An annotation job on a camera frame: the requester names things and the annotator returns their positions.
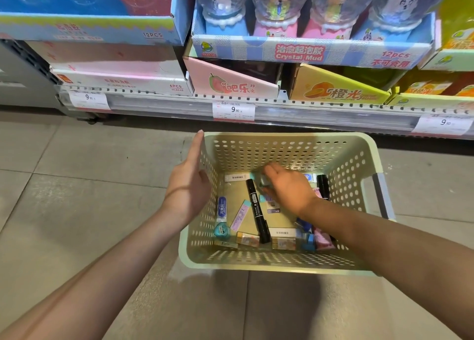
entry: snow globe toy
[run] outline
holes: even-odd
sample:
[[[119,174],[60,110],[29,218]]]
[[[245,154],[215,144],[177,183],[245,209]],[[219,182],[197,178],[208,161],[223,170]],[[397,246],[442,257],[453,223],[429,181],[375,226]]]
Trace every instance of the snow globe toy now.
[[[303,38],[349,39],[352,26],[372,0],[311,0]]]
[[[245,22],[246,0],[197,0],[210,35],[248,35]]]
[[[296,37],[299,12],[306,0],[253,0],[254,36]]]
[[[426,14],[442,0],[373,0],[356,40],[406,42]]]

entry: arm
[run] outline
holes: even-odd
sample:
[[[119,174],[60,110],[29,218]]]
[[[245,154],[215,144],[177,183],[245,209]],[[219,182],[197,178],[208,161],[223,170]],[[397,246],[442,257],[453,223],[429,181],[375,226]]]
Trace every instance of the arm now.
[[[101,339],[168,241],[204,207],[211,186],[199,171],[204,133],[171,174],[161,208],[107,253],[33,307],[0,340]]]
[[[276,163],[270,196],[337,238],[459,337],[474,339],[474,250],[436,235],[318,198],[305,176]]]

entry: person's right arm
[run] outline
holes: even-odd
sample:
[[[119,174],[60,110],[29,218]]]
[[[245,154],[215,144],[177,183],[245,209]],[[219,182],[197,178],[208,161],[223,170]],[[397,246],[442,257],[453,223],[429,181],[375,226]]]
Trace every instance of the person's right arm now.
[[[378,275],[463,339],[474,339],[474,250],[408,226],[318,198],[305,176],[264,167],[265,191],[301,219],[334,236]]]

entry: plastic shopping basket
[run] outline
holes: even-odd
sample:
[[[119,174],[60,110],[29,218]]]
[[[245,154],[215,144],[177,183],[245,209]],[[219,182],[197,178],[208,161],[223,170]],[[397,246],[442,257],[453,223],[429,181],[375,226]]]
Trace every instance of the plastic shopping basket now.
[[[224,174],[260,171],[268,162],[326,174],[330,200],[359,211],[366,211],[361,182],[371,177],[382,216],[395,218],[377,146],[366,134],[205,133],[201,165],[212,183],[212,195],[199,216],[181,232],[179,256],[182,262],[192,268],[373,275],[368,266],[340,242],[336,242],[336,249],[316,252],[214,245],[216,202],[224,186]],[[235,201],[240,206],[243,200]]]

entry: gray basket handle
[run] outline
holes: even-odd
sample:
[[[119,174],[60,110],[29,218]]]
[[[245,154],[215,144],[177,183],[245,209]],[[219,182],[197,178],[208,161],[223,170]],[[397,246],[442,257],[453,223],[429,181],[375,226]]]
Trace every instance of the gray basket handle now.
[[[388,194],[387,182],[382,172],[376,172],[372,175],[374,181],[375,192],[377,194],[377,200],[379,202],[380,212],[382,217],[386,219],[395,219],[394,209],[392,208],[392,202]]]

